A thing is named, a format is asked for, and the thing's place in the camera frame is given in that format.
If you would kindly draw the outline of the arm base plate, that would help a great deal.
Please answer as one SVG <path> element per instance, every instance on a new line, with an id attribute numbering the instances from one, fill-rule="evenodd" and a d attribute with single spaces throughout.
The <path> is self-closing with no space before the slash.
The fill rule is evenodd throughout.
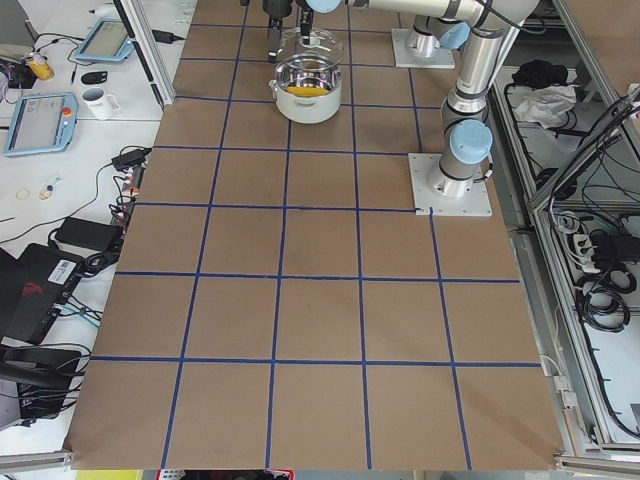
<path id="1" fill-rule="evenodd" d="M 453 69 L 452 51 L 440 46 L 433 35 L 413 29 L 392 29 L 395 65 L 401 68 Z"/>
<path id="2" fill-rule="evenodd" d="M 441 154 L 410 153 L 414 211 L 416 215 L 444 217 L 491 217 L 488 189 L 481 164 L 475 165 L 473 175 L 466 180 L 453 180 L 440 169 Z"/>

